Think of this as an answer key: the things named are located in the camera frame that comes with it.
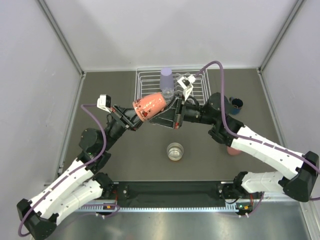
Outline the pink handled mug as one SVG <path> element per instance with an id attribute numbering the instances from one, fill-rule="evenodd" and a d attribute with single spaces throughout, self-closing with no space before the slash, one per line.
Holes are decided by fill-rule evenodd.
<path id="1" fill-rule="evenodd" d="M 132 106 L 139 119 L 145 122 L 163 111 L 167 103 L 162 93 L 157 92 L 135 100 Z"/>

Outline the clear plastic cup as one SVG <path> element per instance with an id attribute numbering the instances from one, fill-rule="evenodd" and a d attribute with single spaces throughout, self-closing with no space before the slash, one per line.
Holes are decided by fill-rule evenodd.
<path id="1" fill-rule="evenodd" d="M 162 96 L 164 97 L 164 100 L 166 102 L 171 101 L 173 96 L 175 95 L 174 89 L 170 87 L 164 88 L 161 91 L 162 91 Z"/>

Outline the steel insulated tumbler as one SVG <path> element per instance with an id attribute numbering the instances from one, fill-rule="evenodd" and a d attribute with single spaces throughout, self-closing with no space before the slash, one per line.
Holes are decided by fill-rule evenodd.
<path id="1" fill-rule="evenodd" d="M 184 148 L 177 142 L 170 143 L 166 149 L 167 156 L 171 161 L 179 161 L 184 154 Z"/>

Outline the lavender plastic cup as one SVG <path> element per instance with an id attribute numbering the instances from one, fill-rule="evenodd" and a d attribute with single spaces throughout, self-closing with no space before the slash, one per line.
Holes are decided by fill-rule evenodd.
<path id="1" fill-rule="evenodd" d="M 174 89 L 174 78 L 171 68 L 164 67 L 161 69 L 159 87 L 162 92 L 170 92 Z"/>

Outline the pink plastic cup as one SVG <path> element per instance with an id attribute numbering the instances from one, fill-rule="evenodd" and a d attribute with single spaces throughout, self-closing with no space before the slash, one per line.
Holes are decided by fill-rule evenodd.
<path id="1" fill-rule="evenodd" d="M 242 152 L 238 149 L 232 148 L 232 147 L 227 147 L 227 153 L 231 156 L 237 156 L 241 154 Z"/>

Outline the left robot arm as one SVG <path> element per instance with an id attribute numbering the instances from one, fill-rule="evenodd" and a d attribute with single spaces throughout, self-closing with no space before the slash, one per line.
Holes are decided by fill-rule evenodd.
<path id="1" fill-rule="evenodd" d="M 137 107 L 114 105 L 105 110 L 111 116 L 103 127 L 85 129 L 80 138 L 81 153 L 71 165 L 38 195 L 22 199 L 16 205 L 20 226 L 25 227 L 35 240 L 45 240 L 71 213 L 88 202 L 109 198 L 114 183 L 101 169 L 111 157 L 108 150 L 125 131 L 136 131 L 147 120 L 148 113 Z"/>

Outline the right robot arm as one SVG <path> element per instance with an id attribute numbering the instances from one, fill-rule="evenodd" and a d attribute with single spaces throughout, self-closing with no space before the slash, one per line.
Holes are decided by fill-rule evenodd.
<path id="1" fill-rule="evenodd" d="M 231 193 L 246 198 L 256 192 L 283 193 L 299 202 L 311 200 L 315 186 L 319 156 L 288 150 L 252 131 L 241 121 L 222 113 L 228 99 L 216 92 L 204 105 L 192 104 L 176 94 L 170 103 L 157 100 L 144 115 L 150 123 L 178 129 L 183 122 L 210 125 L 209 135 L 219 144 L 247 153 L 274 168 L 274 172 L 240 172 L 233 180 Z"/>

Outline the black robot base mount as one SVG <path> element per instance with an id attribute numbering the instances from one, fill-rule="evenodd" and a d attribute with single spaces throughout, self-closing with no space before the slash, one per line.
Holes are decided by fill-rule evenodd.
<path id="1" fill-rule="evenodd" d="M 248 216 L 261 193 L 238 192 L 231 181 L 120 181 L 112 198 L 126 208 L 222 207 L 236 204 L 236 216 Z"/>

